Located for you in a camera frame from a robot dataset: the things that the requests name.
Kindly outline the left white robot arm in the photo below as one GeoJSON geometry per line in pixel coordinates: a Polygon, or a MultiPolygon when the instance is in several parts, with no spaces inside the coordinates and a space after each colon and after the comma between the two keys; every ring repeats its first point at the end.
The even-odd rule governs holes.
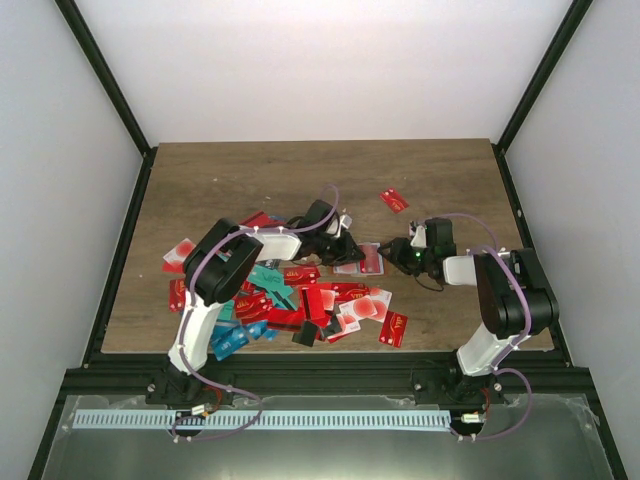
{"type": "Polygon", "coordinates": [[[285,224],[247,226],[218,220],[183,263],[186,305],[168,353],[170,393],[181,403],[196,402],[204,379],[196,373],[207,361],[209,339],[223,304],[231,300],[258,262],[292,261],[309,255],[338,266],[364,258],[349,229],[351,217],[316,200],[301,218],[285,224]]]}

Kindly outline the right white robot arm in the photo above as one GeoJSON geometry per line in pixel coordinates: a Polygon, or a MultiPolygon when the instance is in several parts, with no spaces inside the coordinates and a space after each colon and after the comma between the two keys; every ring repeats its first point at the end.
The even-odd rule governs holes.
{"type": "Polygon", "coordinates": [[[479,377],[496,374],[523,342],[558,320],[559,304],[534,249],[500,252],[497,237],[491,234],[491,246],[462,255],[454,241],[454,218],[489,229],[469,214],[430,217],[411,223],[407,237],[381,245],[378,253],[405,275],[426,275],[440,287],[476,289],[481,324],[457,349],[457,369],[444,378],[447,396],[465,403],[479,392],[479,377]]]}

